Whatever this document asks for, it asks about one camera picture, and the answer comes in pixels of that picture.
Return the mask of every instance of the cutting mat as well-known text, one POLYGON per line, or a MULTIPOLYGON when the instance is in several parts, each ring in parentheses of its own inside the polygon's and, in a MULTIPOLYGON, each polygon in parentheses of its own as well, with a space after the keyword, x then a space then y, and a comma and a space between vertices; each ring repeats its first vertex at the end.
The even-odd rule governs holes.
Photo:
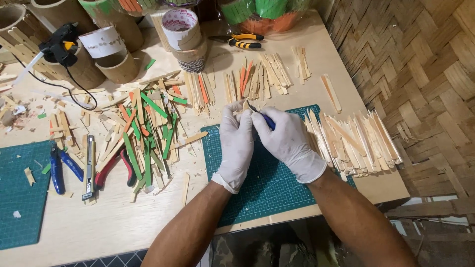
POLYGON ((38 243, 50 178, 39 164, 46 167, 49 151, 49 141, 0 148, 0 249, 38 243), (31 187, 27 167, 36 181, 31 187), (16 210, 21 218, 13 217, 16 210))
MULTIPOLYGON (((302 119, 308 109, 317 115, 318 105, 287 110, 298 114, 302 119)), ((202 139, 208 181, 211 180, 221 164, 221 143, 219 124, 201 128, 209 134, 202 139)), ((351 176, 348 183, 356 188, 351 176)), ((254 154, 247 172, 246 180, 239 191, 233 195, 225 207, 218 227, 237 224, 243 221, 266 217, 287 210, 315 204, 315 199, 307 186, 300 184, 295 175, 264 148, 257 137, 254 141, 254 154)))

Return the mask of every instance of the power cord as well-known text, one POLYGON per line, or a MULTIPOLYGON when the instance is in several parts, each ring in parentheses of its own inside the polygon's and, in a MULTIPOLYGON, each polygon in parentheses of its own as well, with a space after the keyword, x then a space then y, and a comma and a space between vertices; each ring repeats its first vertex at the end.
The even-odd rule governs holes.
MULTIPOLYGON (((20 60, 16 55, 14 55, 14 54, 12 54, 12 55, 18 60, 18 62, 19 62, 23 67, 25 67, 25 65, 23 64, 23 62, 21 62, 21 60, 20 60)), ((73 76, 72 76, 71 73, 69 72, 69 69, 68 69, 67 67, 65 67, 65 68, 66 68, 67 74, 68 74, 69 77, 73 80, 73 82, 75 82, 81 89, 83 89, 88 95, 91 96, 91 99, 92 99, 92 100, 94 101, 94 103, 95 103, 92 108, 90 108, 90 107, 85 107, 85 106, 79 104, 79 102, 73 97, 73 94, 71 93, 71 89, 69 89, 69 88, 67 88, 67 87, 65 87, 65 86, 62 86, 62 85, 55 85, 55 84, 52 84, 52 83, 45 82, 45 81, 41 80, 40 78, 36 77, 36 76, 35 76, 33 73, 31 73, 30 71, 28 71, 28 73, 30 73, 36 80, 38 80, 38 81, 40 81, 40 82, 42 82, 42 83, 44 83, 44 84, 47 84, 47 85, 50 85, 50 86, 62 87, 62 88, 64 88, 64 89, 66 89, 66 90, 69 92, 69 96, 70 96, 71 99, 74 101, 74 103, 76 103, 76 104, 77 104, 78 106, 80 106, 81 108, 86 109, 86 110, 95 110, 95 108, 97 108, 97 100, 96 100, 96 98, 95 98, 89 91, 87 91, 86 89, 84 89, 79 83, 77 83, 77 81, 74 80, 73 76)))

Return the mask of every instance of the wooden table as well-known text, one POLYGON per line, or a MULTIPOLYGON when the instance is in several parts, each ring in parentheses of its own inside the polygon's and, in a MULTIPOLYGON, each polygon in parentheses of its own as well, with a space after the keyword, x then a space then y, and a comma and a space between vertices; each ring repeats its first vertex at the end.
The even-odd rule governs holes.
MULTIPOLYGON (((216 34, 219 30, 224 33, 224 25, 220 27, 217 25, 217 22, 204 23, 201 28, 208 36, 216 34)), ((134 57, 143 59, 142 68, 148 64, 150 58, 157 59, 157 62, 146 73, 140 74, 141 79, 145 80, 179 69, 173 56, 165 52, 160 43, 157 44, 159 41, 154 30, 147 30, 145 34, 149 34, 144 45, 145 49, 134 53, 134 57)), ((222 80, 223 70, 228 72, 238 70, 244 56, 248 61, 257 60, 260 52, 243 51, 217 42, 209 42, 208 51, 208 59, 212 59, 215 70, 216 104, 210 109, 210 117, 205 115, 196 117, 190 109, 182 114, 185 131, 189 136, 198 133, 200 128, 205 125, 219 123, 220 110, 226 102, 222 80)), ((316 12, 310 12, 294 29, 285 34, 266 37, 262 51, 265 53, 278 52, 284 66, 288 68, 289 77, 294 82, 294 85, 288 90, 288 95, 279 95, 271 88, 272 98, 266 100, 267 106, 275 105, 279 109, 287 110, 318 104, 323 111, 335 115, 337 119, 344 119, 358 110, 365 111, 365 106, 316 12), (301 85, 298 78, 294 77, 295 61, 291 46, 306 48, 307 62, 312 77, 305 85, 301 85), (320 75, 325 73, 330 76, 342 105, 341 114, 336 114, 320 80, 320 75)), ((5 72, 17 73, 20 69, 19 64, 12 64, 7 66, 5 72)), ((108 92, 114 92, 119 87, 109 82, 103 86, 108 92)), ((29 102, 29 98, 35 98, 36 100, 30 104, 32 110, 37 110, 35 108, 37 105, 43 105, 48 114, 54 111, 53 102, 42 100, 43 96, 41 95, 29 93, 30 89, 48 90, 56 93, 64 91, 62 88, 44 85, 30 76, 27 76, 18 88, 12 90, 16 99, 29 102)), ((95 94, 100 103, 107 101, 106 95, 107 92, 95 94)), ((256 101, 255 104, 262 107, 264 102, 256 101)), ((72 125, 81 125, 80 111, 77 106, 68 104, 64 110, 72 125)), ((49 121, 47 119, 33 117, 24 120, 23 125, 26 127, 21 131, 14 130, 6 135, 1 133, 0 146, 42 141, 48 138, 49 121), (29 128, 36 128, 36 130, 32 133, 28 130, 29 128)), ((100 141, 106 135, 106 127, 110 128, 110 125, 106 124, 104 127, 98 120, 91 118, 91 127, 88 129, 96 136, 97 147, 101 146, 100 141)), ((86 134, 84 129, 77 129, 73 132, 79 141, 82 135, 86 134)), ((131 189, 126 186, 127 170, 121 161, 110 172, 104 191, 100 192, 97 204, 93 206, 85 206, 80 201, 82 184, 68 168, 64 168, 66 190, 75 193, 73 198, 48 197, 39 243, 0 251, 0 266, 54 266, 148 248, 160 230, 181 209, 185 172, 191 175, 189 200, 207 184, 202 146, 200 143, 195 143, 193 146, 197 157, 193 157, 185 151, 180 153, 180 161, 170 167, 173 179, 166 190, 157 196, 151 193, 140 193, 136 203, 129 203, 131 189)), ((397 171, 379 176, 358 178, 355 179, 355 183, 358 190, 373 203, 409 196, 397 171)), ((318 205, 312 205, 223 227, 218 229, 217 233, 320 214, 318 205)))

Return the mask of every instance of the gloved hand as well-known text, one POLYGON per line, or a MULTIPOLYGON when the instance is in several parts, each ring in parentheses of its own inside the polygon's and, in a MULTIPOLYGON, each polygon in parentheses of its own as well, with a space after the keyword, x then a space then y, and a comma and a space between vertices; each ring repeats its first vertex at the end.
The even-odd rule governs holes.
POLYGON ((266 107, 261 112, 269 116, 276 126, 272 131, 261 114, 252 114, 254 127, 265 148, 285 163, 297 176, 297 182, 310 183, 318 179, 325 171, 327 162, 310 148, 300 117, 273 107, 266 107))
POLYGON ((247 175, 254 152, 252 138, 251 110, 245 110, 238 118, 234 111, 242 110, 243 101, 226 105, 221 112, 219 139, 223 161, 211 180, 224 186, 229 192, 237 194, 247 175))

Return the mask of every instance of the wire cutter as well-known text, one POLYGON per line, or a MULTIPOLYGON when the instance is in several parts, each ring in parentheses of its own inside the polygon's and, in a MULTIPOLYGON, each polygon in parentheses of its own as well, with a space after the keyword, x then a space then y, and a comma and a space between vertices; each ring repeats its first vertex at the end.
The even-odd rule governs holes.
POLYGON ((94 189, 100 190, 104 186, 105 179, 109 171, 114 166, 115 159, 117 159, 118 156, 122 158, 122 161, 125 163, 125 166, 127 167, 127 170, 129 171, 129 175, 127 176, 127 186, 132 187, 135 184, 135 180, 137 180, 137 176, 135 175, 135 172, 133 171, 132 164, 130 163, 129 155, 127 155, 127 150, 124 147, 122 149, 119 149, 119 151, 115 154, 115 156, 112 157, 112 159, 105 165, 102 171, 95 176, 94 189))
POLYGON ((253 40, 258 40, 258 41, 264 40, 264 36, 255 34, 255 33, 240 33, 240 34, 231 33, 231 35, 216 35, 216 36, 210 36, 208 38, 213 41, 228 43, 230 46, 238 47, 238 48, 261 48, 262 47, 261 44, 257 42, 246 43, 246 42, 239 41, 242 39, 253 39, 253 40))
POLYGON ((53 181, 53 186, 55 187, 56 193, 59 195, 64 194, 64 178, 63 178, 63 166, 61 165, 61 160, 73 171, 76 177, 83 181, 84 171, 77 165, 71 157, 66 154, 66 152, 60 150, 55 143, 51 144, 50 151, 50 163, 51 163, 51 180, 53 181))

